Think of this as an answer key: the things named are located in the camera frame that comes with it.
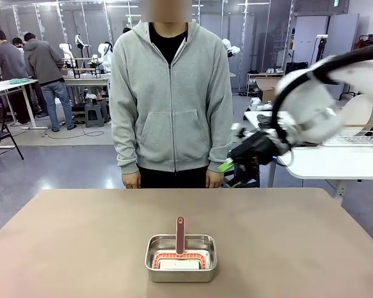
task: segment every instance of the pink handle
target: pink handle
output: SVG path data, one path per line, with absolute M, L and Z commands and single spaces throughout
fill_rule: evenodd
M 185 219 L 182 216 L 177 217 L 177 226 L 175 228 L 175 251 L 182 255 L 185 250 Z

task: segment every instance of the stainless steel container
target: stainless steel container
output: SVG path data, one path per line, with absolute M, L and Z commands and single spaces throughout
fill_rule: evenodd
M 154 260 L 161 253 L 175 252 L 175 235 L 155 235 L 149 242 L 145 266 L 153 282 L 210 282 L 218 272 L 214 239 L 207 235 L 185 235 L 185 253 L 199 253 L 205 257 L 206 269 L 154 269 Z

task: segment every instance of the stool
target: stool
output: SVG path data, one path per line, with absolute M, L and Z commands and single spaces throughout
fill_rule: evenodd
M 86 104 L 85 105 L 86 114 L 86 127 L 91 127 L 92 125 L 98 125 L 99 127 L 104 126 L 104 111 L 99 104 Z
M 108 114 L 108 103 L 106 102 L 105 99 L 103 99 L 102 101 L 99 101 L 98 104 L 101 106 L 102 111 L 104 112 L 105 122 L 109 122 L 110 116 Z

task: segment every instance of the black shirt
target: black shirt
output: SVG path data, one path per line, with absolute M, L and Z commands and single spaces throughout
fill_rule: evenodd
M 174 37 L 163 37 L 159 35 L 152 23 L 149 23 L 149 37 L 150 41 L 159 49 L 168 64 L 172 64 L 175 54 L 180 48 L 181 43 L 188 37 L 188 31 L 181 33 Z

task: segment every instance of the hand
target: hand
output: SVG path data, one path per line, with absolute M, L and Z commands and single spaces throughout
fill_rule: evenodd
M 139 171 L 132 174 L 122 174 L 122 180 L 127 189 L 141 188 L 141 175 Z
M 224 174 L 210 171 L 206 172 L 206 188 L 219 188 L 223 185 Z

